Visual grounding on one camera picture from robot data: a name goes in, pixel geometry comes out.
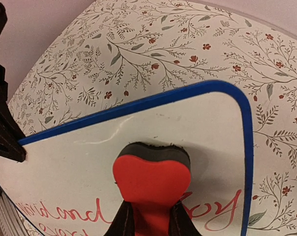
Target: small whiteboard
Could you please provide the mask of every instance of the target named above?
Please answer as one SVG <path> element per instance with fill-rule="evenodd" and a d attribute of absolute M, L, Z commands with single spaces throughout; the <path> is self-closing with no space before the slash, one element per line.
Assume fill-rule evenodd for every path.
<path fill-rule="evenodd" d="M 164 92 L 29 136 L 20 141 L 25 162 L 0 157 L 0 184 L 42 234 L 103 236 L 122 202 L 113 163 L 132 142 L 183 147 L 192 180 L 181 199 L 196 228 L 206 236 L 246 235 L 251 111 L 245 95 L 222 81 Z"/>

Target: blue whiteboard border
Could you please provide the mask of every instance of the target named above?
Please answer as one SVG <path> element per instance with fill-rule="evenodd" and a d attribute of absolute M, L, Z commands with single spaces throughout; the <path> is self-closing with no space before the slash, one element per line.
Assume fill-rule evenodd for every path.
<path fill-rule="evenodd" d="M 180 101 L 209 92 L 222 92 L 231 96 L 239 105 L 242 115 L 244 150 L 245 150 L 245 190 L 242 227 L 240 236 L 246 236 L 253 185 L 253 127 L 249 101 L 246 95 L 236 86 L 219 80 L 204 81 L 175 90 L 166 91 L 150 97 L 142 98 L 108 110 L 104 110 L 72 122 L 57 126 L 43 132 L 28 136 L 19 141 L 21 145 L 31 144 L 43 139 L 71 132 L 93 124 L 130 115 L 150 108 Z"/>

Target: red handwriting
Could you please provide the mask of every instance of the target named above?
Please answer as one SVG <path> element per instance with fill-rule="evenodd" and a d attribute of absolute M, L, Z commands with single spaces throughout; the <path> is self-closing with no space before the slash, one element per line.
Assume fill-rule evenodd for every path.
<path fill-rule="evenodd" d="M 56 229 L 52 230 L 48 226 L 43 225 L 42 223 L 38 224 L 42 232 L 45 232 L 48 236 L 89 236 L 85 230 L 81 230 L 81 233 L 77 231 L 69 231 L 63 229 Z"/>
<path fill-rule="evenodd" d="M 210 220 L 208 220 L 205 223 L 205 229 L 207 229 L 208 231 L 212 231 L 212 232 L 216 232 L 216 231 L 221 231 L 226 229 L 227 227 L 229 227 L 233 220 L 234 220 L 234 216 L 235 216 L 235 210 L 237 208 L 237 203 L 238 203 L 238 199 L 239 196 L 241 195 L 241 190 L 238 190 L 235 194 L 235 196 L 225 205 L 223 206 L 221 203 L 219 202 L 214 202 L 214 204 L 210 204 L 210 203 L 205 203 L 204 206 L 206 207 L 204 212 L 199 213 L 199 214 L 195 214 L 195 210 L 200 211 L 201 210 L 201 205 L 196 205 L 192 208 L 188 208 L 187 206 L 184 205 L 183 202 L 183 206 L 185 208 L 185 210 L 187 211 L 190 219 L 194 219 L 194 218 L 200 218 L 202 216 L 208 215 L 209 213 L 213 212 L 213 206 L 215 205 L 217 210 L 214 212 L 215 216 L 212 217 Z M 193 193 L 192 192 L 186 192 L 183 194 L 183 196 L 181 197 L 181 201 L 186 200 L 187 198 L 189 198 Z M 17 203 L 16 204 L 19 209 L 26 215 L 26 216 L 35 216 L 35 215 L 39 215 L 41 217 L 44 218 L 53 218 L 56 220 L 61 220 L 61 219 L 71 219 L 71 220 L 82 220 L 82 221 L 89 221 L 89 222 L 97 222 L 99 220 L 101 220 L 104 223 L 107 224 L 111 224 L 110 221 L 105 220 L 105 218 L 103 217 L 101 208 L 100 208 L 100 199 L 96 198 L 96 210 L 95 211 L 86 211 L 84 214 L 79 213 L 79 211 L 75 210 L 75 209 L 71 209 L 71 210 L 66 210 L 66 209 L 62 209 L 59 206 L 56 207 L 55 211 L 49 211 L 47 210 L 47 208 L 45 207 L 44 203 L 42 201 L 40 201 L 40 206 L 37 206 L 37 204 L 24 204 L 24 203 Z M 218 217 L 230 213 L 230 217 L 228 219 L 228 221 L 226 222 L 226 225 L 223 228 L 220 229 L 212 229 L 210 227 L 210 223 L 215 221 Z M 49 236 L 63 236 L 63 235 L 67 235 L 67 234 L 63 234 L 64 231 L 60 230 L 57 231 L 56 229 L 54 231 L 52 231 L 50 228 L 45 227 L 44 225 L 41 224 L 40 228 L 43 227 L 45 230 L 43 230 L 44 232 L 47 233 L 47 235 Z M 72 233 L 70 233 L 69 231 L 67 231 L 69 233 L 69 235 L 71 236 L 76 236 L 77 232 L 74 231 Z M 84 233 L 83 236 L 88 236 L 87 233 L 85 232 L 85 230 L 82 230 L 82 232 Z"/>

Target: leaf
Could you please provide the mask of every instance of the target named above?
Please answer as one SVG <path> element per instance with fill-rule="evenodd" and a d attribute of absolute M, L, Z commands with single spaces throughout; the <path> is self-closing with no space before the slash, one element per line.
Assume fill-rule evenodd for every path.
<path fill-rule="evenodd" d="M 49 121 L 51 121 L 53 119 L 53 117 L 46 117 L 45 118 L 45 124 L 47 124 Z"/>
<path fill-rule="evenodd" d="M 248 27 L 252 27 L 252 24 L 247 19 L 245 20 L 245 23 Z"/>
<path fill-rule="evenodd" d="M 48 65 L 48 66 L 44 69 L 44 71 L 46 71 L 49 67 L 50 67 L 50 65 Z"/>
<path fill-rule="evenodd" d="M 112 52 L 113 47 L 111 46 L 111 44 L 107 44 L 107 47 L 108 47 L 109 51 Z"/>
<path fill-rule="evenodd" d="M 200 20 L 198 20 L 198 21 L 206 21 L 206 20 L 209 20 L 209 19 L 211 19 L 211 17 L 210 16 L 204 16 L 204 17 L 202 17 Z"/>
<path fill-rule="evenodd" d="M 133 46 L 133 47 L 131 48 L 131 50 L 132 50 L 132 51 L 136 51 L 136 50 L 138 50 L 139 48 L 141 48 L 143 45 L 144 45 L 144 43 L 140 43 L 140 44 L 138 44 L 138 45 L 135 45 L 135 46 Z"/>
<path fill-rule="evenodd" d="M 169 30 L 172 27 L 174 27 L 174 26 L 165 26 L 165 27 L 162 28 L 162 30 Z"/>
<path fill-rule="evenodd" d="M 117 60 L 119 60 L 120 57 L 121 57 L 121 54 L 120 54 L 120 52 L 118 52 L 117 55 L 111 61 L 110 66 L 112 66 L 113 64 L 115 64 L 117 62 Z"/>
<path fill-rule="evenodd" d="M 287 76 L 287 74 L 285 74 L 283 72 L 276 72 L 275 75 L 278 75 L 278 76 Z"/>
<path fill-rule="evenodd" d="M 255 223 L 257 223 L 261 218 L 265 215 L 267 210 L 265 212 L 257 213 L 249 217 L 249 223 L 248 226 L 253 226 Z"/>
<path fill-rule="evenodd" d="M 164 55 L 161 55 L 160 53 L 152 53 L 151 57 L 164 57 Z"/>
<path fill-rule="evenodd" d="M 168 17 L 167 15 L 163 16 L 162 19 L 160 20 L 160 23 L 163 23 L 167 17 Z"/>
<path fill-rule="evenodd" d="M 63 67 L 63 70 L 67 68 L 67 66 L 69 65 L 69 62 L 67 62 L 64 67 Z"/>
<path fill-rule="evenodd" d="M 92 39 L 96 39 L 96 38 L 100 38 L 101 37 L 101 33 L 99 33 L 98 35 L 94 36 Z"/>
<path fill-rule="evenodd" d="M 268 84 L 267 85 L 267 96 L 268 96 L 269 100 L 270 100 L 272 93 L 273 93 L 273 84 Z"/>

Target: floral tablecloth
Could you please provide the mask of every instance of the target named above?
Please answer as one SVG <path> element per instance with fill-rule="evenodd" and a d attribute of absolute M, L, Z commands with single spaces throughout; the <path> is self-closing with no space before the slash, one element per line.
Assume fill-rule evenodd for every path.
<path fill-rule="evenodd" d="M 248 235 L 297 236 L 297 41 L 270 27 L 180 0 L 99 0 L 41 56 L 9 108 L 31 135 L 211 79 L 239 87 L 253 112 Z"/>

